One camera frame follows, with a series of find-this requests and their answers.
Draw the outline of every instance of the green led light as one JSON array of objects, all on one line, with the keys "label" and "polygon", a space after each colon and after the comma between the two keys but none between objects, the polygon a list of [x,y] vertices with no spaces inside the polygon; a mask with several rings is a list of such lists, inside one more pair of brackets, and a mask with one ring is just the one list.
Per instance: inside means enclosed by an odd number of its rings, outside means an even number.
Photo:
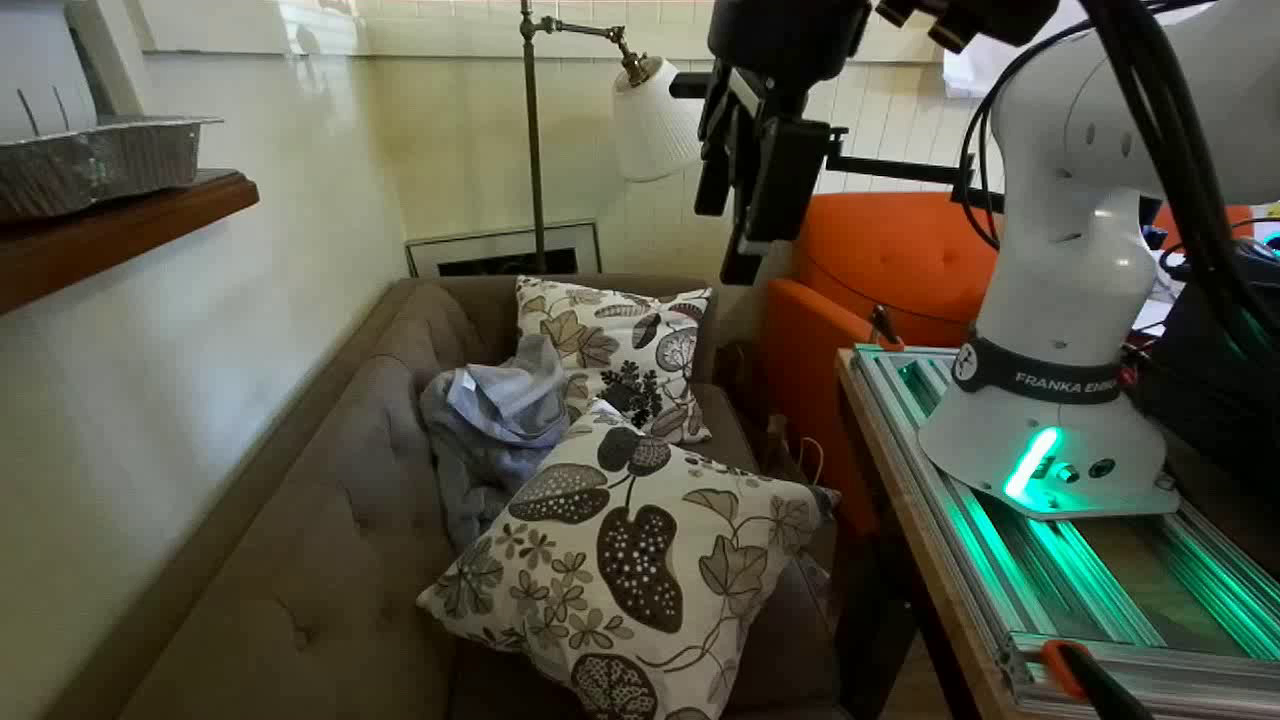
[{"label": "green led light", "polygon": [[1028,455],[1018,466],[1018,471],[1004,484],[1004,496],[1020,499],[1036,476],[1036,470],[1043,466],[1043,455],[1066,440],[1062,428],[1043,428],[1036,434]]}]

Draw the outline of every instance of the floral pillow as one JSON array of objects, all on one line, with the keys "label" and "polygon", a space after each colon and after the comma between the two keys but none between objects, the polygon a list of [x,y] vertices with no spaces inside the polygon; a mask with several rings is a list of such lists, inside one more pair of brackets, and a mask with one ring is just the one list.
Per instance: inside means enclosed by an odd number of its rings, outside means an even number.
[{"label": "floral pillow", "polygon": [[524,653],[589,717],[716,720],[821,520],[814,489],[644,440],[596,406],[421,608]]},{"label": "floral pillow", "polygon": [[658,440],[708,440],[688,388],[699,319],[713,294],[671,299],[522,277],[522,332],[544,332],[570,373],[570,408],[610,399]]}]

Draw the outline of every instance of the wooden shelf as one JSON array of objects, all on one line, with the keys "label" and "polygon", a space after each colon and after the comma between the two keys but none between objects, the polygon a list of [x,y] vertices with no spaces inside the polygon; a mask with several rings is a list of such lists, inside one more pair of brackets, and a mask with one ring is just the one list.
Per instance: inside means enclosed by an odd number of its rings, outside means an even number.
[{"label": "wooden shelf", "polygon": [[258,203],[242,173],[199,173],[191,190],[101,203],[45,226],[0,226],[0,313],[107,274]]}]

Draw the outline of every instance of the couch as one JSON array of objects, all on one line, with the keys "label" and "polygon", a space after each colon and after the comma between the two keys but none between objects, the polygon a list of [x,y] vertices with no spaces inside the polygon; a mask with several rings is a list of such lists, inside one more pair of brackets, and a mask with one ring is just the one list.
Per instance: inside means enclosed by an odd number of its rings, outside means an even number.
[{"label": "couch", "polygon": [[[415,394],[442,369],[514,347],[514,282],[393,284],[48,717],[583,717],[524,661],[467,649],[412,606],[451,562]],[[723,394],[699,385],[699,406],[716,434],[705,452],[751,466]],[[727,717],[831,713],[826,595],[794,567],[751,629]]]},{"label": "couch", "polygon": [[841,420],[836,347],[965,346],[993,265],[996,253],[944,194],[831,194],[809,203],[794,274],[766,297],[762,369],[794,440],[826,447],[821,476],[846,493],[847,532],[871,536],[881,517],[868,452]]}]

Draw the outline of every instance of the crumpled fabric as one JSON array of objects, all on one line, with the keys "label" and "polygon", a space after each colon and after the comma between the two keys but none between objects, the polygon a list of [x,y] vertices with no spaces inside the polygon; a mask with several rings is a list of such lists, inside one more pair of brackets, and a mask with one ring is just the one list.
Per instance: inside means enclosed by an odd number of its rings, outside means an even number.
[{"label": "crumpled fabric", "polygon": [[426,397],[426,428],[450,541],[478,545],[539,462],[566,440],[566,373],[549,335],[522,335],[509,363],[442,373]]}]

